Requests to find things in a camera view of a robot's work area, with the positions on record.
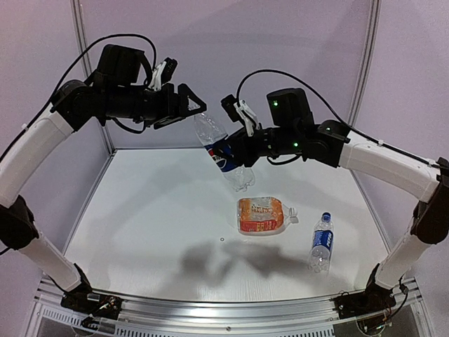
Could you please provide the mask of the Pepsi bottle blue label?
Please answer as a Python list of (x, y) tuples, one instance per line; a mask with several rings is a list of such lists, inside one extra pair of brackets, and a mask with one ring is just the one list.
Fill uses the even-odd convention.
[(238, 166), (230, 159), (232, 149), (224, 143), (228, 134), (217, 119), (204, 112), (196, 114), (194, 130), (215, 165), (236, 192), (245, 192), (255, 184), (253, 170), (245, 166)]

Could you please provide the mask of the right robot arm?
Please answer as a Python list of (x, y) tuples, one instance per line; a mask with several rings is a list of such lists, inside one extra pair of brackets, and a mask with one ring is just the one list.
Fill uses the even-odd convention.
[(328, 120), (309, 126), (282, 126), (248, 133), (241, 129), (217, 141), (213, 152), (237, 166), (251, 167), (259, 158), (294, 154), (341, 169), (362, 180), (389, 185), (375, 196), (362, 183), (377, 222), (387, 234), (388, 255), (370, 273), (365, 289), (332, 299), (339, 318), (398, 311), (394, 289), (405, 291), (404, 276), (424, 253), (448, 236), (448, 161), (413, 159), (391, 145), (362, 136)]

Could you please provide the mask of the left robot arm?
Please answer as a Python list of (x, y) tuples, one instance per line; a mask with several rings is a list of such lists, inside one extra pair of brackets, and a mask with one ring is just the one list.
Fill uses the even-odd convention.
[[(42, 80), (1, 85), (1, 149), (47, 101), (53, 86)], [(109, 153), (91, 119), (57, 146), (27, 181), (21, 195), (38, 230), (62, 249)], [(18, 251), (1, 256), (1, 328), (19, 331), (41, 279), (40, 269)]]

